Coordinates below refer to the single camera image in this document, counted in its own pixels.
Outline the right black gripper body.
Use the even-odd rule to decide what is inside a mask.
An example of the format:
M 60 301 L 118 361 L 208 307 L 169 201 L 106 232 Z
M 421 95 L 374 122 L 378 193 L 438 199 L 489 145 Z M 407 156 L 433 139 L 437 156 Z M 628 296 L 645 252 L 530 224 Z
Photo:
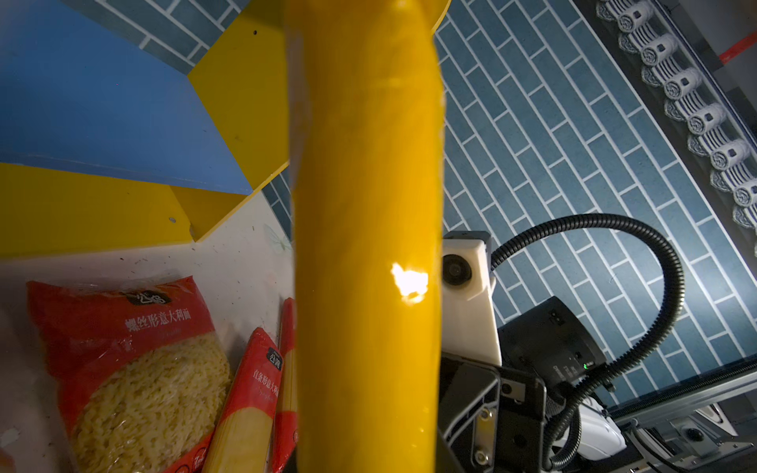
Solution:
M 443 355 L 437 471 L 539 472 L 545 405 L 534 374 Z

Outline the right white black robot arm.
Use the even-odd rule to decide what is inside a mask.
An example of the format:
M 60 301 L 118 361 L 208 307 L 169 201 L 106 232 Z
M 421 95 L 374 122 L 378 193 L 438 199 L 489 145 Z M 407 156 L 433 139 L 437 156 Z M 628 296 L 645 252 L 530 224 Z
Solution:
M 614 360 L 557 297 L 504 325 L 494 313 L 501 265 L 541 240 L 585 229 L 633 236 L 662 270 L 658 315 Z M 620 429 L 593 394 L 656 351 L 680 314 L 682 264 L 659 231 L 614 214 L 558 218 L 500 246 L 487 232 L 454 231 L 443 240 L 442 278 L 437 471 L 561 472 L 577 457 L 603 460 L 625 449 Z

